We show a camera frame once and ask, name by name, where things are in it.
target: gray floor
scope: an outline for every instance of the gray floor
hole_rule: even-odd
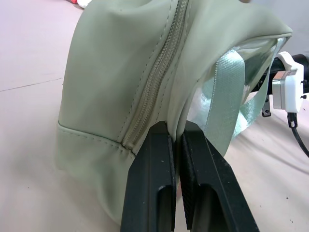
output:
[[[252,0],[271,9],[293,30],[293,36],[283,50],[292,55],[309,55],[309,1],[308,0]]]

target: stitched seam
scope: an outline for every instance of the stitched seam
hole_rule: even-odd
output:
[[[187,18],[187,22],[186,22],[186,25],[185,25],[183,47],[182,47],[182,50],[181,50],[181,52],[179,53],[179,55],[178,55],[178,57],[177,57],[177,61],[176,61],[175,65],[174,65],[172,71],[170,72],[170,75],[175,71],[175,68],[176,68],[177,63],[178,63],[179,58],[180,58],[180,55],[181,55],[182,52],[183,52],[183,48],[184,48],[184,44],[185,44],[186,36],[187,36],[188,22],[189,22],[189,18],[190,18],[191,6],[192,6],[192,1],[190,1],[190,6],[189,6],[189,9],[188,9],[188,18]],[[164,95],[165,95],[165,90],[166,90],[166,87],[168,86],[170,77],[168,78],[168,80],[167,80],[167,82],[166,82],[166,85],[165,85],[165,87],[164,87],[164,90],[163,90],[163,95],[162,95],[162,99],[161,99],[161,103],[160,103],[159,112],[158,112],[158,115],[157,115],[156,120],[155,120],[156,123],[158,122],[158,119],[159,119],[159,115],[160,115],[161,107],[162,107],[162,102],[163,102]]]
[[[205,127],[204,127],[204,132],[206,132],[208,123],[209,123],[209,114],[211,112],[211,109],[213,107],[213,98],[215,95],[215,89],[216,89],[216,84],[217,84],[217,77],[218,77],[218,65],[219,65],[219,60],[216,62],[216,67],[215,67],[215,71],[214,71],[214,78],[213,78],[213,87],[212,87],[212,94],[211,94],[211,104],[209,106],[209,111],[208,111],[208,115],[207,115],[207,120],[205,123]]]
[[[66,133],[68,135],[73,135],[73,136],[76,136],[76,137],[80,137],[80,138],[83,138],[83,139],[88,139],[88,140],[93,140],[93,141],[100,142],[100,143],[105,143],[107,145],[110,145],[110,146],[113,146],[113,147],[117,148],[121,152],[124,152],[125,154],[129,155],[131,159],[133,159],[133,157],[131,156],[131,154],[130,154],[130,152],[128,150],[122,150],[120,147],[115,146],[114,144],[108,143],[106,141],[103,141],[103,140],[100,140],[100,139],[96,139],[96,138],[92,138],[92,137],[85,136],[85,135],[80,135],[80,134],[75,134],[75,133],[72,133],[72,132],[67,132],[65,130],[58,129],[58,131],[62,132],[62,133]]]
[[[126,118],[125,118],[125,121],[124,121],[123,124],[122,124],[122,127],[121,127],[120,132],[119,132],[118,137],[117,137],[117,140],[119,140],[119,136],[121,135],[121,133],[122,133],[122,131],[123,131],[123,127],[124,127],[125,124],[127,123],[127,120],[128,120],[128,118],[129,118],[129,116],[130,116],[130,114],[131,114],[131,112],[132,112],[133,105],[134,105],[134,103],[135,103],[135,101],[136,101],[137,92],[138,92],[138,90],[139,90],[139,88],[140,88],[140,83],[141,83],[141,81],[142,81],[142,79],[143,79],[143,77],[144,77],[144,73],[145,73],[145,71],[146,71],[147,66],[149,65],[150,59],[151,59],[151,57],[153,56],[153,54],[155,53],[155,50],[157,49],[157,47],[158,47],[158,45],[159,45],[159,43],[160,43],[160,41],[161,41],[161,39],[162,39],[162,37],[163,37],[163,34],[164,34],[165,30],[166,30],[166,26],[167,26],[167,24],[168,24],[168,22],[169,22],[169,16],[170,16],[170,12],[171,12],[171,8],[172,8],[172,3],[173,3],[173,1],[174,1],[174,0],[171,0],[171,1],[170,1],[169,14],[168,14],[168,17],[167,17],[167,19],[166,19],[166,23],[165,23],[165,25],[164,25],[163,32],[161,33],[159,41],[156,43],[156,45],[155,45],[153,51],[151,52],[151,54],[150,54],[150,56],[149,56],[149,58],[148,58],[148,61],[147,61],[146,65],[145,65],[145,68],[144,68],[143,72],[141,73],[141,77],[140,77],[140,80],[139,80],[139,84],[137,85],[137,89],[136,89],[135,94],[134,94],[133,102],[132,102],[132,104],[131,104],[129,113],[127,114],[127,116],[126,116]]]

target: white plastic bracket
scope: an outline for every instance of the white plastic bracket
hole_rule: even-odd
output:
[[[272,80],[274,109],[298,113],[303,103],[304,66],[295,62],[288,52],[278,53],[285,71],[277,72]]]

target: clear plastic pocket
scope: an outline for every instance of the clear plastic pocket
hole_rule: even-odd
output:
[[[240,90],[243,91],[241,104],[248,100],[249,94],[269,67],[276,44],[277,39],[260,39],[241,43],[231,49],[242,57],[245,66],[244,86]],[[209,71],[209,76],[206,78],[207,82],[202,83],[196,89],[187,118],[187,120],[197,123],[202,130],[205,128],[211,106],[215,66],[216,64]]]

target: white floor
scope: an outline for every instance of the white floor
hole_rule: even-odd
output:
[[[5,22],[0,30],[0,231],[118,232],[93,190],[58,171],[53,160],[62,78],[82,10],[65,0],[0,2]],[[305,13],[299,6],[304,1],[285,7],[282,2],[279,8],[274,8],[279,0],[265,4],[281,17],[290,8]],[[296,25],[288,51],[309,50],[308,30],[293,17],[287,21]],[[309,159],[287,127],[286,114],[272,113],[234,140],[226,159],[261,232],[307,232]],[[309,146],[308,101],[298,118]],[[176,232],[184,231],[180,201]]]

